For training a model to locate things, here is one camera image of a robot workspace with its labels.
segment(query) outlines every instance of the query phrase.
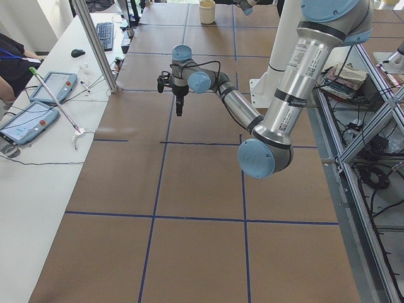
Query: paper cup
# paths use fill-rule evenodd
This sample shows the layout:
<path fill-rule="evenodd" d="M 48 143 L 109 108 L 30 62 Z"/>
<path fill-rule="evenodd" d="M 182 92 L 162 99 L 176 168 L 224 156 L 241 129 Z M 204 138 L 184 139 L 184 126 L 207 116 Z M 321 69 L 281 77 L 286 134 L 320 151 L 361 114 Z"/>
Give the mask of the paper cup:
<path fill-rule="evenodd" d="M 199 2 L 199 20 L 202 24 L 211 24 L 215 22 L 214 0 L 201 0 Z"/>

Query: computer mouse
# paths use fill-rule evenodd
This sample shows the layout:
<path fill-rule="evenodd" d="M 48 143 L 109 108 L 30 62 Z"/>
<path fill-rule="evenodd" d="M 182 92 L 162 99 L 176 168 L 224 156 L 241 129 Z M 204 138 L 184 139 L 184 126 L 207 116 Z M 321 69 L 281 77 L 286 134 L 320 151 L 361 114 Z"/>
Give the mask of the computer mouse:
<path fill-rule="evenodd" d="M 71 56 L 73 57 L 73 58 L 77 58 L 77 57 L 80 57 L 81 55 L 84 55 L 86 52 L 85 51 L 83 51 L 82 49 L 73 49 L 72 51 L 71 51 Z"/>

